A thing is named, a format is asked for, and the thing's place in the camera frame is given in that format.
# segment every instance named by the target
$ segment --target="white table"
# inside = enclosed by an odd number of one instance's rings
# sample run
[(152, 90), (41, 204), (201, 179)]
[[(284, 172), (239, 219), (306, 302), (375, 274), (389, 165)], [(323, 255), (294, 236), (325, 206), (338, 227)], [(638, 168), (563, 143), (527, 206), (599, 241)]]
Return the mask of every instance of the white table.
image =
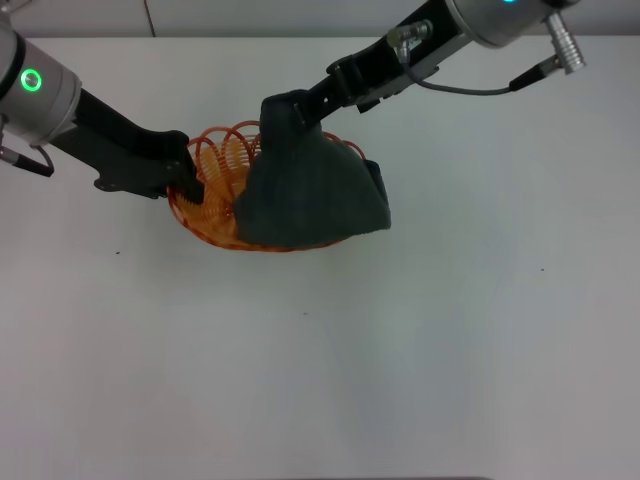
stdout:
[[(37, 42), (192, 136), (368, 43)], [(323, 251), (218, 250), (53, 148), (51, 180), (0, 165), (0, 476), (635, 477), (640, 38), (582, 44), (588, 70), (518, 95), (331, 117), (394, 227)], [(550, 48), (471, 46), (434, 81), (502, 86)]]

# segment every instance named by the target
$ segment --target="white wall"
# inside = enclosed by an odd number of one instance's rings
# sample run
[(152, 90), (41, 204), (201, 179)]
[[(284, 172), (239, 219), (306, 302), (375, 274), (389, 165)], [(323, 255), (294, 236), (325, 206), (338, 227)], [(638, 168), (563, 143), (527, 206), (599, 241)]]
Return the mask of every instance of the white wall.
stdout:
[[(34, 0), (15, 15), (28, 36), (148, 36), (142, 0)], [(149, 0), (160, 36), (379, 35), (422, 0)], [(637, 0), (583, 0), (576, 33), (640, 34)]]

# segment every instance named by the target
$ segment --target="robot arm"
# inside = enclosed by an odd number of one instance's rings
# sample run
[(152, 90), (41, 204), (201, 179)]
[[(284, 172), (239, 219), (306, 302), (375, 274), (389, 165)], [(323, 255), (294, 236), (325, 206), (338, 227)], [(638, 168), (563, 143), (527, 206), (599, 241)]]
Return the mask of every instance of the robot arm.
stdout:
[[(555, 55), (491, 94), (517, 91), (559, 68), (572, 73), (585, 64), (560, 11), (578, 1), (429, 0), (371, 47), (332, 64), (318, 85), (292, 95), (292, 126), (311, 129), (342, 107), (357, 106), (364, 113), (414, 83), (488, 94), (423, 79), (472, 41), (501, 48), (541, 22), (549, 28)], [(50, 143), (92, 166), (101, 190), (158, 198), (172, 186), (193, 203), (203, 201), (184, 133), (134, 125), (82, 89), (77, 75), (23, 39), (8, 21), (0, 22), (0, 126), (34, 148)], [(0, 150), (0, 159), (36, 173), (52, 172), (7, 148)]]

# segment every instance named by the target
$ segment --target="dark gray fabric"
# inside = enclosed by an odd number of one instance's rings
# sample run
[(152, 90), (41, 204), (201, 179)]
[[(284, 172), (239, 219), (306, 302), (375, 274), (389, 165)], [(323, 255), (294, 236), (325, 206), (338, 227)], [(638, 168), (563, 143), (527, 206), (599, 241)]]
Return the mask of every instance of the dark gray fabric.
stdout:
[(291, 96), (265, 100), (262, 153), (234, 205), (239, 238), (305, 248), (391, 228), (380, 168), (318, 126), (298, 133)]

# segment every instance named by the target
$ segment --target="gray cable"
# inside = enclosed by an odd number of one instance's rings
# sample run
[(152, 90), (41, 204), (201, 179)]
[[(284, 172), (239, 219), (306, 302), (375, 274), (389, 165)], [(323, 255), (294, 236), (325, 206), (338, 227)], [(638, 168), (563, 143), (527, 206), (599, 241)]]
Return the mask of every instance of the gray cable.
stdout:
[(428, 90), (435, 90), (436, 92), (445, 92), (445, 93), (455, 93), (458, 95), (471, 95), (471, 96), (475, 96), (475, 97), (494, 97), (497, 95), (504, 95), (506, 93), (511, 93), (511, 89), (509, 87), (507, 88), (500, 88), (498, 90), (469, 90), (466, 88), (456, 88), (456, 87), (446, 87), (444, 85), (434, 85), (433, 83), (429, 83), (429, 82), (425, 82), (424, 80), (421, 80), (413, 70), (411, 70), (411, 67), (409, 65), (407, 65), (406, 63), (402, 64), (402, 68), (404, 68), (404, 72), (407, 74), (407, 77), (409, 77), (413, 83), (415, 83), (416, 85), (419, 85), (423, 88), (426, 88)]
[(149, 11), (149, 5), (147, 4), (147, 0), (142, 0), (144, 5), (144, 11), (147, 15), (147, 21), (149, 22), (149, 28), (151, 29), (151, 35), (153, 37), (156, 36), (156, 28), (153, 26), (153, 20), (151, 20), (151, 12)]
[(51, 170), (51, 175), (53, 175), (56, 169), (53, 166), (53, 162), (51, 161), (51, 157), (49, 156), (47, 151), (39, 145), (31, 148), (40, 152), (40, 155), (44, 157), (44, 161), (47, 162), (47, 166), (49, 167), (49, 170)]

